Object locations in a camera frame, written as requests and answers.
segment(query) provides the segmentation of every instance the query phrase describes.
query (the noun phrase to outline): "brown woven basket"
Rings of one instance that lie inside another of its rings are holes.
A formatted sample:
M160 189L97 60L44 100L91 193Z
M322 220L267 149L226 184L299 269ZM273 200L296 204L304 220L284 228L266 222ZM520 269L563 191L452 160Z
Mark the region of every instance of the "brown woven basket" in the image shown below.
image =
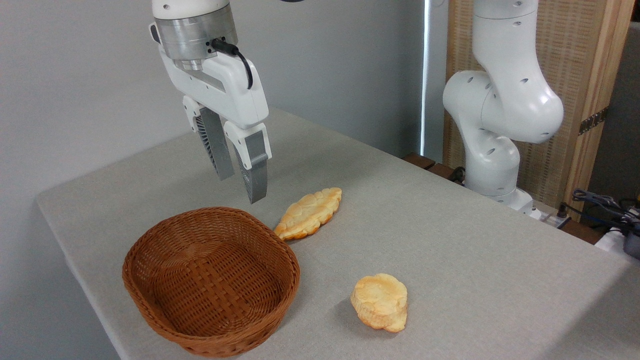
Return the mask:
M300 284L287 244L248 213L203 208L161 221L122 279L149 326L192 354L228 357L271 336Z

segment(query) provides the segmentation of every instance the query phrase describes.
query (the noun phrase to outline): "leaf-shaped pastry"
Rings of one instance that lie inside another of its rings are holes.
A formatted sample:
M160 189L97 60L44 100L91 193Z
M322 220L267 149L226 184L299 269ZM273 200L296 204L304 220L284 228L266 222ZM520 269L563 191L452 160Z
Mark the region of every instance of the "leaf-shaped pastry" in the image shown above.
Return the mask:
M283 240L302 239L315 234L320 225L326 224L338 211L341 199L340 188L305 195L289 206L274 232Z

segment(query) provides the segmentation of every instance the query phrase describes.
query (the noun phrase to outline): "electrical cord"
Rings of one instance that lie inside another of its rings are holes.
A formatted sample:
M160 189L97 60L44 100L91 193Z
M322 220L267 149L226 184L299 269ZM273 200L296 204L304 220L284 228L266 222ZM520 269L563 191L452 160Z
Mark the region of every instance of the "electrical cord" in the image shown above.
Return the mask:
M623 213L619 213L618 211L616 211L616 210L619 210L619 209L620 209L619 207L616 207L616 206L610 206L610 205L604 205L604 204L600 204L599 206L591 206L590 208L588 208L588 209L584 210L584 212L585 212L586 214L590 215L590 214L589 214L589 212L590 212L590 211L592 211L593 209L604 209L604 210L606 210L609 214L612 214L612 215L617 216L617 217L623 217L623 216L625 216L625 214L623 214Z
M588 218L588 219L590 219L592 221L599 222L601 224L605 224L605 225L608 225L608 226L611 226L611 227L617 227L617 228L619 228L621 230L630 231L630 232L633 232L634 234L636 233L635 227L633 225L628 225L627 222L623 222L623 221L615 222L615 221L612 221L612 220L605 220L605 219L593 217L593 216L591 216L591 215L589 215L589 214L587 214L587 213L585 213L583 211L580 211L580 210L574 208L573 206L570 206L566 202L562 202L561 204L566 206L568 209L572 210L573 212L575 212L577 214L580 214L580 215L582 215L582 216L584 216L584 217L586 217L586 218Z
M608 212L611 215L617 217L623 217L625 214L620 211L625 211L616 203L616 201L610 196L598 195L592 192L587 192L582 189L575 189L573 191L573 201L583 201L594 204L598 208Z
M246 78L248 82L247 90L251 90L253 87L253 74L251 72L251 67L249 66L249 62L246 61L246 58L240 53L238 46L234 44L230 44L224 40L224 38L215 38L211 41L211 47L215 51L220 51L221 53L225 53L227 55L237 56L242 60L244 64L244 69L246 70Z

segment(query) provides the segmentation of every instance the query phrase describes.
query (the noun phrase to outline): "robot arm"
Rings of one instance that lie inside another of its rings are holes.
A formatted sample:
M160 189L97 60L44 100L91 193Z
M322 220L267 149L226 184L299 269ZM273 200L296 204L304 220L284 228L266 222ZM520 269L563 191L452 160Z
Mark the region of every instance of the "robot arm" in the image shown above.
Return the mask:
M221 180L234 174L232 142L253 204L267 192L269 109L255 66L235 46L229 0L152 0L152 9L149 30L192 130Z
M510 140L541 143L562 124L562 101L536 56L538 0L475 0L473 51L484 71L451 77L443 102L465 145L465 186L530 215L516 188L520 154Z

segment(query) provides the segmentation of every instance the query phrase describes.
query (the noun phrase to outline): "pastry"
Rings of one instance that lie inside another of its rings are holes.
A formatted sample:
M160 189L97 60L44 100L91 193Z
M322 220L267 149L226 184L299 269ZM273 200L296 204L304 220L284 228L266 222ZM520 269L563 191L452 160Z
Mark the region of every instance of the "pastry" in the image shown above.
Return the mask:
M406 297L403 283L391 275L378 274L365 276L356 283L351 305L365 325L399 332L406 323Z
M342 190L324 189L305 195L287 209L274 232L283 240L302 239L315 234L338 211Z

